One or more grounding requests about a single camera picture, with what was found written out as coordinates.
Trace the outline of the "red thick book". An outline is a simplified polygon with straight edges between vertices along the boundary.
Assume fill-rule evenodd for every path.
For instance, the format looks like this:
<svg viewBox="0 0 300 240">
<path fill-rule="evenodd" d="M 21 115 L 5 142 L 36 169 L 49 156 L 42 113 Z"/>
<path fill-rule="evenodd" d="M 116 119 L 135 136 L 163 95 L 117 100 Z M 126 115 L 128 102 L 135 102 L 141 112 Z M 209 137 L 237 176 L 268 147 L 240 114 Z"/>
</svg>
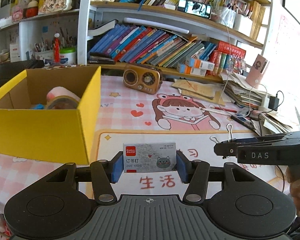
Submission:
<svg viewBox="0 0 300 240">
<path fill-rule="evenodd" d="M 244 59 L 246 55 L 246 51 L 244 49 L 241 49 L 224 41 L 218 42 L 216 50 L 231 55 L 232 57 L 237 59 Z"/>
</svg>

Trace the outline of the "metal binder clip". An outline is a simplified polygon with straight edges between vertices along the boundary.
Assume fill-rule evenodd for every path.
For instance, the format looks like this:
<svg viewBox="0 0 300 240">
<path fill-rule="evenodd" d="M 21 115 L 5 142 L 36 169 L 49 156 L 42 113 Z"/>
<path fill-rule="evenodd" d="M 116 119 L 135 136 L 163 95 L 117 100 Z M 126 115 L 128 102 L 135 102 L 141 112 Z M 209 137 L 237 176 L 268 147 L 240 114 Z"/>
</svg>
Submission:
<svg viewBox="0 0 300 240">
<path fill-rule="evenodd" d="M 233 125 L 227 124 L 226 125 L 226 134 L 223 135 L 213 135 L 209 137 L 209 140 L 212 141 L 215 144 L 219 144 L 222 141 L 225 142 L 233 142 L 234 136 L 233 136 Z"/>
</svg>

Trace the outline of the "smartphone on shelf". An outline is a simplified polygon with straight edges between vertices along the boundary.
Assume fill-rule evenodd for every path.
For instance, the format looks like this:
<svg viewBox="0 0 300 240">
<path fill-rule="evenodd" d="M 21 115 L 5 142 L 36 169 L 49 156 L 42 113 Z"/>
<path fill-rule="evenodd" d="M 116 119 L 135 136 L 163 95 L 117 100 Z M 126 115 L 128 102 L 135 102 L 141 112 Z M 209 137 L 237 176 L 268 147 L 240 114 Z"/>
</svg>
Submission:
<svg viewBox="0 0 300 240">
<path fill-rule="evenodd" d="M 212 6 L 190 0 L 179 0 L 177 11 L 210 19 L 212 14 Z"/>
</svg>

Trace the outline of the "yellow cardboard box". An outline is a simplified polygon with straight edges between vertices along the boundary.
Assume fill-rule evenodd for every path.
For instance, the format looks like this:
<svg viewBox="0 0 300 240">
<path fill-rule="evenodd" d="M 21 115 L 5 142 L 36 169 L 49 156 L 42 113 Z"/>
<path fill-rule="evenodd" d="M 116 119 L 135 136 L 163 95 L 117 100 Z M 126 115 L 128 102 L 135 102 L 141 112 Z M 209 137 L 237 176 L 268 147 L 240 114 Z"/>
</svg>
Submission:
<svg viewBox="0 0 300 240">
<path fill-rule="evenodd" d="M 34 109 L 55 87 L 80 98 L 76 109 Z M 96 160 L 93 147 L 101 105 L 101 68 L 27 69 L 0 88 L 0 154 L 80 165 Z"/>
</svg>

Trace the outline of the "yellow tape roll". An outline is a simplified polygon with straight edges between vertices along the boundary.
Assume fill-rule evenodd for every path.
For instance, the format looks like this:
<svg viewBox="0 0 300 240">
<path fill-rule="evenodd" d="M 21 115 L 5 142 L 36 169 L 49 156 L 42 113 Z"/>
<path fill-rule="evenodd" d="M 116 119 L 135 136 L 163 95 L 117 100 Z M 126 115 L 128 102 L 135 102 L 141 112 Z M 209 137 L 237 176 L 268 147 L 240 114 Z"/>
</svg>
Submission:
<svg viewBox="0 0 300 240">
<path fill-rule="evenodd" d="M 45 109 L 76 109 L 79 101 L 70 96 L 57 96 L 50 100 Z"/>
</svg>

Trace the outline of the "black electronic piano keyboard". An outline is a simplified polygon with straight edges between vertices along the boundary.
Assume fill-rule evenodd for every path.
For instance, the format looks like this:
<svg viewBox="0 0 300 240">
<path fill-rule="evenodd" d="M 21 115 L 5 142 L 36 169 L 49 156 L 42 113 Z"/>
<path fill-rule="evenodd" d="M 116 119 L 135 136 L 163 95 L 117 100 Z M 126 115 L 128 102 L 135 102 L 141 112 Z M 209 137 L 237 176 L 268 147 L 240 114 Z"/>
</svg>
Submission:
<svg viewBox="0 0 300 240">
<path fill-rule="evenodd" d="M 43 68 L 42 60 L 26 60 L 0 64 L 0 87 L 26 69 Z"/>
</svg>

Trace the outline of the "brown cardboard pieces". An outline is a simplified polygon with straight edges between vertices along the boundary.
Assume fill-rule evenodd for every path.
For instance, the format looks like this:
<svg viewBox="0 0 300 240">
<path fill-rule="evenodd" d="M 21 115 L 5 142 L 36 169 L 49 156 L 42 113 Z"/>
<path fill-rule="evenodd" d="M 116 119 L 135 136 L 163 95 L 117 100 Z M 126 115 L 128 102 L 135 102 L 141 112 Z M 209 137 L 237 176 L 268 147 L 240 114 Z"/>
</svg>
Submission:
<svg viewBox="0 0 300 240">
<path fill-rule="evenodd" d="M 219 105 L 225 105 L 222 98 L 222 89 L 218 85 L 203 84 L 195 81 L 188 81 L 184 79 L 176 80 L 172 87 L 179 90 L 179 93 L 191 98 L 205 100 L 211 103 L 218 103 Z"/>
</svg>

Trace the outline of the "pink checkered tablecloth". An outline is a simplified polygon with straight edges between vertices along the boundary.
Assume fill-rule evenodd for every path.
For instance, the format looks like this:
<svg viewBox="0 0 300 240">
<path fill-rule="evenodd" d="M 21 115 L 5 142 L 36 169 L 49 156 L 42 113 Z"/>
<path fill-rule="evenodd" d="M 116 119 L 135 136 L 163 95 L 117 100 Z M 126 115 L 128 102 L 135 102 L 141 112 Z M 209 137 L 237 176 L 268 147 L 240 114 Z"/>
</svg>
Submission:
<svg viewBox="0 0 300 240">
<path fill-rule="evenodd" d="M 93 147 L 97 159 L 110 159 L 124 144 L 175 142 L 178 150 L 190 159 L 201 159 L 212 166 L 222 166 L 224 159 L 214 154 L 210 136 L 226 134 L 226 125 L 233 125 L 234 138 L 250 138 L 253 133 L 225 115 L 217 115 L 219 129 L 205 126 L 197 131 L 183 128 L 161 129 L 155 122 L 153 97 L 133 92 L 122 84 L 115 87 L 118 97 L 110 96 L 108 83 L 114 76 L 102 77 L 101 107 L 98 111 Z M 0 154 L 0 213 L 16 193 L 64 163 L 54 163 Z"/>
</svg>

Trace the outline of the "pink cup holder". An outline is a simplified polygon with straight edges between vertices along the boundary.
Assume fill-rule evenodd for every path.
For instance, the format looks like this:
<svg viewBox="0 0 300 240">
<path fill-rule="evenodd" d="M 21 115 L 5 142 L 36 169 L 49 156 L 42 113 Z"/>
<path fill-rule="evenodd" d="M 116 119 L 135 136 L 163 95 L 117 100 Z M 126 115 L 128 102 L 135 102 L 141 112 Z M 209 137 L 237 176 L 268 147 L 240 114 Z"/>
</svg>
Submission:
<svg viewBox="0 0 300 240">
<path fill-rule="evenodd" d="M 254 88 L 258 88 L 260 85 L 262 77 L 264 76 L 267 67 L 269 65 L 269 61 L 263 56 L 259 55 L 256 57 L 253 66 L 250 69 L 246 77 L 246 82 Z"/>
</svg>

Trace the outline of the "stack of papers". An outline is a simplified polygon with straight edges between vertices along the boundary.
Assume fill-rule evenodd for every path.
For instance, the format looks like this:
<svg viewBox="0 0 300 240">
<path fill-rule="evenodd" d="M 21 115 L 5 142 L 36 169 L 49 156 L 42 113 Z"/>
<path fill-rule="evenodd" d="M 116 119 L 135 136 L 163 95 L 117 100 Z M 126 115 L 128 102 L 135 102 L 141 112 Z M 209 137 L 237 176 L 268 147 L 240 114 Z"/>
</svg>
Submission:
<svg viewBox="0 0 300 240">
<path fill-rule="evenodd" d="M 258 85 L 258 88 L 251 87 L 242 75 L 226 71 L 219 76 L 224 82 L 222 91 L 240 108 L 237 116 L 243 119 L 250 130 L 257 135 L 293 131 L 293 118 L 296 117 L 296 113 L 293 109 L 282 109 L 285 97 L 281 90 L 272 95 L 262 84 Z M 268 108 L 270 96 L 279 98 L 277 111 Z"/>
</svg>

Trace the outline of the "white pen holder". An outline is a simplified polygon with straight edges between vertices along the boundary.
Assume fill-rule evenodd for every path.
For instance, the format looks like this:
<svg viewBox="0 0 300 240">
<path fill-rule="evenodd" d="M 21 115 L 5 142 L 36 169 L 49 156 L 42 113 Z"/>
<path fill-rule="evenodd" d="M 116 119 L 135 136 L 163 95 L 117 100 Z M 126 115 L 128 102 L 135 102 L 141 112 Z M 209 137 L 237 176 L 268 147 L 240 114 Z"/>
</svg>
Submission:
<svg viewBox="0 0 300 240">
<path fill-rule="evenodd" d="M 53 60 L 53 51 L 52 50 L 45 50 L 41 52 L 35 51 L 35 58 L 37 60 Z"/>
</svg>

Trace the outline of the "blue wrapper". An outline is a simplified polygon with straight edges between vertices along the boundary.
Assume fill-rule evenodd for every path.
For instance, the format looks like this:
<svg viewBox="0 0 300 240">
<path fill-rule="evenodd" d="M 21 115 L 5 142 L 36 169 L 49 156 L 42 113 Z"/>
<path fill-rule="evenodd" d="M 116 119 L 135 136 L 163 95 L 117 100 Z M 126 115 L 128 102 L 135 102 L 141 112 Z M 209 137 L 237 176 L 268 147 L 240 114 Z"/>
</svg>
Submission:
<svg viewBox="0 0 300 240">
<path fill-rule="evenodd" d="M 41 103 L 31 106 L 31 109 L 45 109 L 45 106 Z"/>
</svg>

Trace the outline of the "red pencil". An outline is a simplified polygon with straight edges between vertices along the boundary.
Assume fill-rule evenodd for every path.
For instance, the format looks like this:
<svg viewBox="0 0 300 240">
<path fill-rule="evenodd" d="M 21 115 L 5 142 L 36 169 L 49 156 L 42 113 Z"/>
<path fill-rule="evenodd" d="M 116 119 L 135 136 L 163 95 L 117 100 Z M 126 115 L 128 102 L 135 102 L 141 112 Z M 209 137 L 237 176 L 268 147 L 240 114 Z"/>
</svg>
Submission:
<svg viewBox="0 0 300 240">
<path fill-rule="evenodd" d="M 211 108 L 219 110 L 219 111 L 225 111 L 225 112 L 230 112 L 230 113 L 237 113 L 237 110 L 235 110 L 235 109 L 221 108 L 221 107 L 216 107 L 216 106 L 212 106 Z"/>
</svg>

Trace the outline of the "orange white medicine box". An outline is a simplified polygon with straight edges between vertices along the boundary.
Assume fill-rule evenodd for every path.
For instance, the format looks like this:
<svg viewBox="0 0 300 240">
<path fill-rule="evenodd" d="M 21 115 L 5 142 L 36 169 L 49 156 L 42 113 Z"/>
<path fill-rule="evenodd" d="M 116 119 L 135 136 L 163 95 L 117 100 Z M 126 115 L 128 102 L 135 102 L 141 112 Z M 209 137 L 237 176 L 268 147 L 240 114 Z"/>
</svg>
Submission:
<svg viewBox="0 0 300 240">
<path fill-rule="evenodd" d="M 185 64 L 192 68 L 199 68 L 204 70 L 212 71 L 214 69 L 214 64 L 209 61 L 203 61 L 200 59 L 195 59 L 192 57 L 187 57 Z"/>
</svg>

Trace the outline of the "pink plush paw toy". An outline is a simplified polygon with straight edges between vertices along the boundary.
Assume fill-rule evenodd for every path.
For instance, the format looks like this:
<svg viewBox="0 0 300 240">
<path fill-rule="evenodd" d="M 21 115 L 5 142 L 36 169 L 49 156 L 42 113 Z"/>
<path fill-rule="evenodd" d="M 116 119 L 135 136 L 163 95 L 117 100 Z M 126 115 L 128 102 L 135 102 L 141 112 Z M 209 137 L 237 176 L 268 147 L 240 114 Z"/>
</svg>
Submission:
<svg viewBox="0 0 300 240">
<path fill-rule="evenodd" d="M 71 92 L 70 90 L 68 90 L 64 87 L 59 86 L 59 87 L 54 87 L 52 90 L 50 90 L 47 93 L 47 101 L 51 101 L 58 96 L 68 96 L 77 101 L 79 100 L 79 97 L 77 95 L 75 95 L 73 92 Z"/>
</svg>

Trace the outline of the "black power adapter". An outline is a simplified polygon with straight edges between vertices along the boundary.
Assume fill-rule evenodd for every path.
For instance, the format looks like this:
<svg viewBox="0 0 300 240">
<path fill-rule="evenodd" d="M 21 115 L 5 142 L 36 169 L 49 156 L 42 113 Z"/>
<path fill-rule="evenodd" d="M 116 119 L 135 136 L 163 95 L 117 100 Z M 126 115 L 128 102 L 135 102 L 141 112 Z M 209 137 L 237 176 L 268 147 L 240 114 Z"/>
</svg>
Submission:
<svg viewBox="0 0 300 240">
<path fill-rule="evenodd" d="M 277 96 L 270 96 L 268 102 L 268 108 L 270 110 L 277 111 L 279 106 L 279 98 Z"/>
</svg>

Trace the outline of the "brown retro radio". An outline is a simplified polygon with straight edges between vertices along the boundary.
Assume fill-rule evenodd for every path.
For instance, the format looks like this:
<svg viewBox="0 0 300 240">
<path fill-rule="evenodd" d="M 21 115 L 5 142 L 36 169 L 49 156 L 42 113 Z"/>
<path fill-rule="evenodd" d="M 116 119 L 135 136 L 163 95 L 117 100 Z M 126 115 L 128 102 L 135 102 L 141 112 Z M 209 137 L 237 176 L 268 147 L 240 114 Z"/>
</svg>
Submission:
<svg viewBox="0 0 300 240">
<path fill-rule="evenodd" d="M 153 95 L 161 88 L 163 74 L 156 67 L 128 63 L 124 69 L 123 83 L 128 88 Z"/>
</svg>

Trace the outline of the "staples box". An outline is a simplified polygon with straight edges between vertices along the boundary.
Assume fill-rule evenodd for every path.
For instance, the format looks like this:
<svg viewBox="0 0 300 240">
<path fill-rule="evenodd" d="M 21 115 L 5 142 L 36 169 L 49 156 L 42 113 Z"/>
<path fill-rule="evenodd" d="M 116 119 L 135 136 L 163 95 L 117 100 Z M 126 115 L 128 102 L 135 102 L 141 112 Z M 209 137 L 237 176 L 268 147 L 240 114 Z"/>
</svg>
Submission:
<svg viewBox="0 0 300 240">
<path fill-rule="evenodd" d="M 175 166 L 175 142 L 123 145 L 123 168 L 125 173 L 168 172 L 172 171 Z"/>
</svg>

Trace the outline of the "white green lidded jar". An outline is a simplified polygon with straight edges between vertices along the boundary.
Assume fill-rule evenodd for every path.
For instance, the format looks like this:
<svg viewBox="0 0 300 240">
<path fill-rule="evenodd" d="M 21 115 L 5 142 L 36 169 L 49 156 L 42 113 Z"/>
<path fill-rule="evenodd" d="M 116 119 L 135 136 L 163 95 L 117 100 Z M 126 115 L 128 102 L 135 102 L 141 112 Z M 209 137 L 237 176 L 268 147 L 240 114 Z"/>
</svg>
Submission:
<svg viewBox="0 0 300 240">
<path fill-rule="evenodd" d="M 61 65 L 76 65 L 77 64 L 77 51 L 76 47 L 62 48 L 59 51 Z"/>
</svg>

